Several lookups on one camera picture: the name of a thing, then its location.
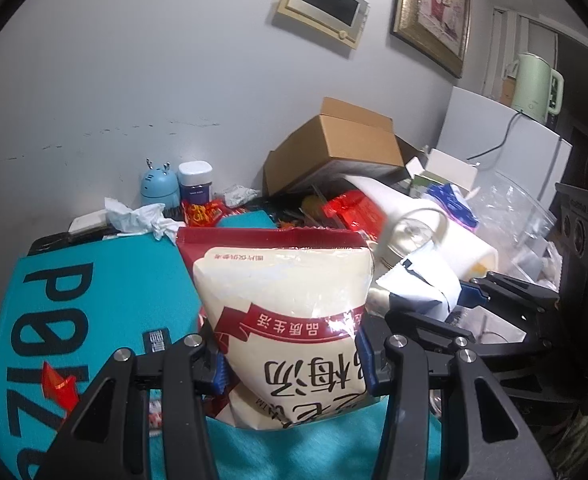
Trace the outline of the white snack wrapper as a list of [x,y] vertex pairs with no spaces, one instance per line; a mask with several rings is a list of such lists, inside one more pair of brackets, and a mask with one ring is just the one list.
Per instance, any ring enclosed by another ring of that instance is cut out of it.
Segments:
[[450,311],[457,307],[461,285],[457,274],[436,259],[417,256],[397,263],[374,280],[374,284],[391,295],[406,300],[409,308],[445,322]]

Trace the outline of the white red plum drink bag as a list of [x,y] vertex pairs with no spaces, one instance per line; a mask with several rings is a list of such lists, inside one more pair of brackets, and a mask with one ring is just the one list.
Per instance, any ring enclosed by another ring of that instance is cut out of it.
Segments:
[[280,430],[373,403],[356,348],[373,275],[361,235],[183,228],[177,247],[231,370],[208,416]]

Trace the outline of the small red candy packet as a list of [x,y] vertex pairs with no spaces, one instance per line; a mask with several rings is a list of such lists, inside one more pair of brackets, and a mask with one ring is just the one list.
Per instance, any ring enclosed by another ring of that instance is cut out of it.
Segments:
[[79,402],[77,380],[74,375],[62,376],[48,362],[42,364],[40,385],[44,397],[62,408],[70,416]]

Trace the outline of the white foam sheet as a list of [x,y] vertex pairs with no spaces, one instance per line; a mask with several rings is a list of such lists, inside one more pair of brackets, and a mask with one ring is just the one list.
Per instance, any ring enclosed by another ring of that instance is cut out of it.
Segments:
[[497,249],[451,220],[434,200],[411,198],[369,177],[344,174],[343,178],[370,198],[387,220],[408,217],[429,226],[437,234],[437,242],[431,247],[435,258],[458,278],[467,280],[498,270]]

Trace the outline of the purple white tissue pack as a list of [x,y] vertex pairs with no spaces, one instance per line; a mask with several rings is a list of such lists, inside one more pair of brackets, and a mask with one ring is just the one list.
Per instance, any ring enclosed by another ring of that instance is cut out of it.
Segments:
[[447,216],[471,232],[478,227],[478,219],[474,214],[460,188],[451,183],[432,184],[426,190],[425,197],[443,208]]

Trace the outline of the white cartoon water bottle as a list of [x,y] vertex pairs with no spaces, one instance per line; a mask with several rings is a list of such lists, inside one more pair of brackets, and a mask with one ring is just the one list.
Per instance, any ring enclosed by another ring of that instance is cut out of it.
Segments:
[[448,226],[447,215],[432,207],[389,214],[372,249],[373,277],[380,278],[425,246],[438,247],[443,243]]

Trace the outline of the white open carton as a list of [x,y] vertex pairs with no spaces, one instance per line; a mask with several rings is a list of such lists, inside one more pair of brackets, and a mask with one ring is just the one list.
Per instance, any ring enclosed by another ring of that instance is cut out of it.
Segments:
[[454,156],[432,148],[426,155],[426,162],[413,157],[406,163],[410,177],[426,177],[433,181],[452,183],[469,192],[477,176],[477,168]]

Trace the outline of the teal bubble mat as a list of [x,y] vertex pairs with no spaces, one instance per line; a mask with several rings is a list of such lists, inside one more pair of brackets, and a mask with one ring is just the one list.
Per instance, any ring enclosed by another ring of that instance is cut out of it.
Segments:
[[[99,240],[15,263],[0,310],[0,458],[16,478],[37,470],[64,418],[40,385],[45,365],[90,384],[122,347],[192,332],[200,300],[175,245],[151,235]],[[210,420],[210,447],[224,479],[367,479],[386,406],[284,431]]]

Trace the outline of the small crumpled white wrapper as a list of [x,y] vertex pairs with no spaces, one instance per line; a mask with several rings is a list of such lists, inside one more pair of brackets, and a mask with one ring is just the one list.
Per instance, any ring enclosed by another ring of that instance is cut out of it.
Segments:
[[235,184],[226,188],[222,192],[222,199],[224,204],[230,209],[236,209],[244,206],[245,204],[261,198],[262,192],[256,190],[256,188],[248,188],[247,186]]

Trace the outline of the white remote control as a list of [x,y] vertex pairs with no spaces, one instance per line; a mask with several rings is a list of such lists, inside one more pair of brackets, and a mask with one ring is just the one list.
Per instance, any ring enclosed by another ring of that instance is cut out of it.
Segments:
[[101,209],[75,218],[70,222],[67,232],[70,236],[79,236],[104,229],[107,226],[108,218],[106,218],[106,210]]

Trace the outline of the blue deer humidifier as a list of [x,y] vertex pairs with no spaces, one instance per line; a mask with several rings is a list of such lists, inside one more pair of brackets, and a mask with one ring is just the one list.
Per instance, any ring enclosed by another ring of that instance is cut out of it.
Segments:
[[140,184],[141,205],[163,204],[166,210],[180,205],[179,183],[176,173],[168,162],[155,167],[151,159],[146,160],[145,171]]

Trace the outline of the white lid purple jar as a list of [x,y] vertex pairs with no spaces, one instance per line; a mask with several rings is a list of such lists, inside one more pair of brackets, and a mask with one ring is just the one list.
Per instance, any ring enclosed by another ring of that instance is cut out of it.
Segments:
[[205,205],[212,197],[213,167],[205,160],[182,162],[177,169],[181,200]]

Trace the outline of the cardboard box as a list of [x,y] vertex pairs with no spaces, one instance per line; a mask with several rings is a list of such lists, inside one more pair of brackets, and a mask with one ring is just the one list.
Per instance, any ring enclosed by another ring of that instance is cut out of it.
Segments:
[[394,133],[393,119],[326,96],[320,112],[270,151],[262,190],[300,193],[340,174],[379,179],[419,154]]

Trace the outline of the green electric kettle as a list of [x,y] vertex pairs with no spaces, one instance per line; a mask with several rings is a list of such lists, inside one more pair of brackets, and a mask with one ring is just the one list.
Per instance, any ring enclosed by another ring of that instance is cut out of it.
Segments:
[[515,80],[510,107],[545,125],[558,116],[563,103],[564,78],[544,58],[524,52],[504,69]]

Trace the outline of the wall intercom panel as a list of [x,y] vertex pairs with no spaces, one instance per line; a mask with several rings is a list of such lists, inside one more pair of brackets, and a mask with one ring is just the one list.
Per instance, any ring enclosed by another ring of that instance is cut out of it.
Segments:
[[277,14],[301,22],[356,50],[370,6],[366,0],[279,0]]

